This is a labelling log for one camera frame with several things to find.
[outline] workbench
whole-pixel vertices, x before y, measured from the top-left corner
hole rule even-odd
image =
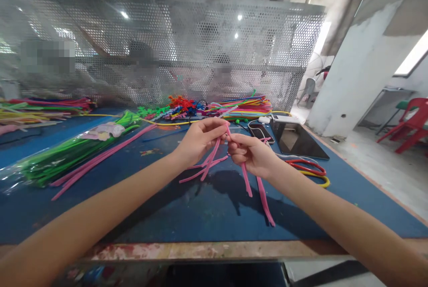
[[[121,111],[99,112],[116,114]],[[45,127],[39,135],[0,144],[0,168],[111,120],[109,117],[76,117]],[[121,141],[140,129],[124,136]],[[57,201],[51,201],[51,198],[60,188],[52,187],[20,186],[8,196],[0,195],[0,247],[3,254],[61,213],[171,153],[185,132],[144,140],[178,130],[176,127],[158,127],[146,133],[93,168]],[[231,132],[246,133],[234,125]],[[328,161],[318,160],[331,181],[327,190],[367,211],[419,252],[428,254],[428,227],[424,221],[355,170],[325,143],[315,139],[330,156]],[[277,144],[273,149],[279,152]],[[227,146],[221,145],[216,158],[225,156],[226,152]],[[187,170],[172,180],[88,251],[84,259],[260,260],[347,255],[304,212],[263,181],[269,209],[276,222],[276,227],[270,226],[255,176],[249,175],[253,192],[250,198],[241,168],[233,164],[231,158],[210,169],[204,182],[196,178],[178,183],[197,171],[199,169]]]

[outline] table edge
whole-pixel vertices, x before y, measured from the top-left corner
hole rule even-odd
[[[418,253],[428,256],[428,238],[406,238]],[[1,245],[0,258],[16,245]],[[292,240],[260,242],[172,242],[96,245],[80,262],[188,261],[188,260],[269,260],[316,259],[349,256],[333,240]]]

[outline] person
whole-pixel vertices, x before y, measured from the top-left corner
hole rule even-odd
[[[236,164],[269,181],[387,286],[427,286],[428,262],[355,205],[321,188],[256,138],[226,135],[227,121],[201,120],[169,155],[66,211],[0,260],[2,287],[48,286],[141,204],[214,146],[228,140]]]

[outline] plastic bag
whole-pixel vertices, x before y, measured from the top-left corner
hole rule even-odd
[[[10,194],[20,184],[43,188],[93,158],[142,123],[128,110],[114,123],[103,123],[59,145],[28,156],[0,170],[1,191]]]

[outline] perforated metal sheet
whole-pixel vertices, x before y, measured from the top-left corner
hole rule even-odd
[[[276,109],[289,110],[324,8],[249,0],[0,0],[0,18],[0,74],[17,80],[24,96],[85,95],[132,107],[166,104],[170,94],[216,101],[256,89]]]

